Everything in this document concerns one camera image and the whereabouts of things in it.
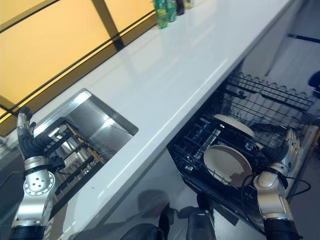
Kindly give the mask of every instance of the white countertop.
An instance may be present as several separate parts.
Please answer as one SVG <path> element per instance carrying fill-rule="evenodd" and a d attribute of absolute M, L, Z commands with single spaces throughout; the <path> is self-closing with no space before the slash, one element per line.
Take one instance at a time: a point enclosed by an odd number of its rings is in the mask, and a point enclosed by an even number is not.
<path fill-rule="evenodd" d="M 50 239 L 94 227 L 290 2 L 196 0 L 167 28 L 153 27 L 38 111 L 33 121 L 86 88 L 139 128 L 54 217 Z"/>

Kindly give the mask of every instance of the black cable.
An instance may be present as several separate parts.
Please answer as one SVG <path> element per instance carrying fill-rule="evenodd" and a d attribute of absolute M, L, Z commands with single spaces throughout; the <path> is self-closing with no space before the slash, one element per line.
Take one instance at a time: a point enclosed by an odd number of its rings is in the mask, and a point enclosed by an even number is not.
<path fill-rule="evenodd" d="M 67 175 L 67 176 L 71 175 L 71 173 L 62 172 L 62 171 L 55 171 L 55 172 L 58 173 L 58 174 L 61 174 L 61 175 Z"/>
<path fill-rule="evenodd" d="M 249 223 L 257 230 L 259 231 L 261 234 L 263 235 L 266 235 L 264 231 L 262 231 L 252 220 L 251 218 L 249 217 L 248 213 L 247 213 L 247 210 L 245 209 L 245 205 L 244 205 L 244 187 L 245 187 L 245 184 L 246 184 L 246 181 L 250 178 L 250 177 L 255 177 L 255 175 L 253 174 L 250 174 L 248 175 L 242 182 L 242 185 L 241 185 L 241 206 L 242 206 L 242 210 L 243 210 L 243 213 L 246 217 L 246 219 L 249 221 Z"/>
<path fill-rule="evenodd" d="M 293 196 L 296 196 L 296 195 L 299 195 L 299 194 L 303 194 L 303 193 L 305 193 L 305 192 L 307 192 L 307 191 L 309 191 L 311 189 L 311 184 L 309 182 L 305 181 L 305 180 L 302 180 L 302 179 L 299 179 L 299 178 L 296 178 L 296 177 L 291 177 L 291 176 L 286 176 L 286 178 L 287 179 L 294 179 L 296 181 L 303 182 L 303 183 L 308 185 L 308 187 L 306 189 L 304 189 L 302 191 L 298 191 L 298 192 L 296 192 L 294 194 L 290 194 L 290 195 L 286 196 L 287 198 L 292 198 Z"/>
<path fill-rule="evenodd" d="M 9 176 L 7 176 L 5 179 L 4 179 L 4 181 L 0 184 L 0 188 L 2 188 L 2 186 L 9 180 L 9 178 L 11 177 L 11 176 L 13 176 L 14 174 L 21 174 L 21 175 L 23 175 L 24 173 L 23 172 L 21 172 L 21 171 L 13 171 L 12 173 L 10 173 L 9 174 Z"/>

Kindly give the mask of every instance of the wire dish rack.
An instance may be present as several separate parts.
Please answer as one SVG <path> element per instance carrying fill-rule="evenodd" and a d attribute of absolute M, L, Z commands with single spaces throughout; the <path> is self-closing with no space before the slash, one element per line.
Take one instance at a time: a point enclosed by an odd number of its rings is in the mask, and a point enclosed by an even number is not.
<path fill-rule="evenodd" d="M 98 154 L 90 141 L 81 137 L 78 128 L 64 117 L 41 134 L 52 135 L 52 142 L 44 149 L 44 157 L 51 165 L 58 166 L 52 170 L 56 180 L 53 217 L 112 155 L 108 155 L 109 152 Z"/>
<path fill-rule="evenodd" d="M 241 190 L 208 169 L 203 155 L 212 144 L 226 145 L 243 154 L 253 173 L 269 165 L 269 160 L 254 147 L 252 139 L 228 126 L 228 134 L 219 134 L 221 122 L 215 114 L 232 117 L 254 131 L 254 142 L 279 147 L 292 128 L 300 141 L 304 128 L 312 120 L 308 113 L 317 98 L 298 93 L 242 73 L 232 73 L 168 144 L 167 148 L 183 180 L 196 192 L 205 192 L 237 217 L 245 218 Z M 259 218 L 257 193 L 253 185 L 244 187 L 244 204 L 249 215 Z"/>

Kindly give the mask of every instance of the white plate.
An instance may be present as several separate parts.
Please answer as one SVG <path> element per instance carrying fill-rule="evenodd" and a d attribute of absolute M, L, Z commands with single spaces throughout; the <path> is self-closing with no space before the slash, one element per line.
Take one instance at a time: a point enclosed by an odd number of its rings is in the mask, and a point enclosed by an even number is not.
<path fill-rule="evenodd" d="M 237 150 L 225 145 L 213 145 L 203 155 L 204 164 L 208 169 L 216 172 L 227 182 L 240 188 L 244 179 L 252 174 L 252 169 L 247 159 Z"/>
<path fill-rule="evenodd" d="M 254 133 L 254 131 L 252 131 L 252 129 L 250 127 L 248 127 L 247 125 L 243 124 L 242 122 L 240 122 L 238 120 L 235 120 L 232 117 L 222 115 L 222 114 L 215 114 L 215 115 L 213 115 L 213 117 L 215 119 L 220 120 L 221 122 L 224 122 L 224 123 L 236 128 L 236 129 L 238 129 L 239 131 L 249 135 L 252 138 L 255 137 L 255 133 Z"/>

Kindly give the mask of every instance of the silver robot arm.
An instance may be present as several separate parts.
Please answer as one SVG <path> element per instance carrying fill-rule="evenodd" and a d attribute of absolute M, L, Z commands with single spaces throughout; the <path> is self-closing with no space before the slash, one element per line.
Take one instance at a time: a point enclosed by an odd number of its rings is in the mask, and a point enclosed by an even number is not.
<path fill-rule="evenodd" d="M 11 226 L 11 240 L 44 237 L 53 207 L 52 195 L 55 188 L 55 176 L 48 171 L 43 156 L 45 147 L 53 140 L 49 136 L 33 136 L 35 123 L 30 123 L 31 114 L 22 107 L 17 117 L 19 148 L 24 158 L 25 181 L 23 200 L 19 205 Z"/>
<path fill-rule="evenodd" d="M 288 187 L 286 176 L 295 167 L 300 153 L 300 142 L 290 129 L 280 148 L 261 150 L 271 160 L 271 165 L 253 180 L 263 218 L 267 240 L 298 240 L 289 204 L 285 198 Z"/>

